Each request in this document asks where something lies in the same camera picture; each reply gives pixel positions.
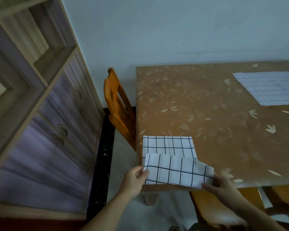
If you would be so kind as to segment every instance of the drawer handle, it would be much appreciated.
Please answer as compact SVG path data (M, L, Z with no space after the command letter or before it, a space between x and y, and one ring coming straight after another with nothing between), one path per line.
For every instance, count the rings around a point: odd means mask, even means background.
M55 135L55 134L53 134L52 136L53 136L55 139L59 140L59 141L62 143L62 145L64 145L64 140L63 140L61 137L59 137L59 136L57 136L57 135Z
M81 99L81 98L82 98L81 92L78 91L77 88L75 88L75 90L78 92L78 94L79 94L79 98Z
M58 124L57 126L58 128L61 128L64 131L65 135L67 136L67 129L61 126L60 124Z

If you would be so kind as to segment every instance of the table leg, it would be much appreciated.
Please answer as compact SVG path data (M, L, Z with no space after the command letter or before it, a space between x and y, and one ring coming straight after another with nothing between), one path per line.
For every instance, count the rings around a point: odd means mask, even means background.
M147 206L154 206L157 198L158 194L145 194Z

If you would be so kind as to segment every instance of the hand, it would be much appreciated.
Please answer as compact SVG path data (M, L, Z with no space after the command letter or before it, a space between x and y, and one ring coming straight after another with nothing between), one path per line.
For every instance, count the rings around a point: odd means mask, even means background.
M213 179L213 185L202 183L202 187L216 195L219 201L234 213L238 213L250 204L228 178L214 173Z
M143 172L143 166L137 166L126 172L123 177L118 194L122 194L131 200L139 195L142 185L149 175L149 171Z

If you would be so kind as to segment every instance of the table top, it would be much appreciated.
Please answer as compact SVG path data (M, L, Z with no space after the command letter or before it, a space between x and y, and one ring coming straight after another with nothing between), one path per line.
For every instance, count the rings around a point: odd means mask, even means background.
M138 67L139 165L143 135L192 136L198 160L237 187L289 184L289 105L261 106L233 76L268 71L289 71L289 61Z

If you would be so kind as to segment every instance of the orange chair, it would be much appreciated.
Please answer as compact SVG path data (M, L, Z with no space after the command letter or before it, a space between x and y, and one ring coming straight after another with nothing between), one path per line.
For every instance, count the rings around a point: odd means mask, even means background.
M273 207L267 208L269 215L285 214L289 216L289 185L263 186L266 196Z
M113 68L108 69L108 78L104 81L104 97L110 122L136 151L136 115Z
M240 188L240 193L258 209L265 212L256 187ZM249 230L245 220L225 207L215 195L205 190L189 192L195 206L198 223L190 230Z

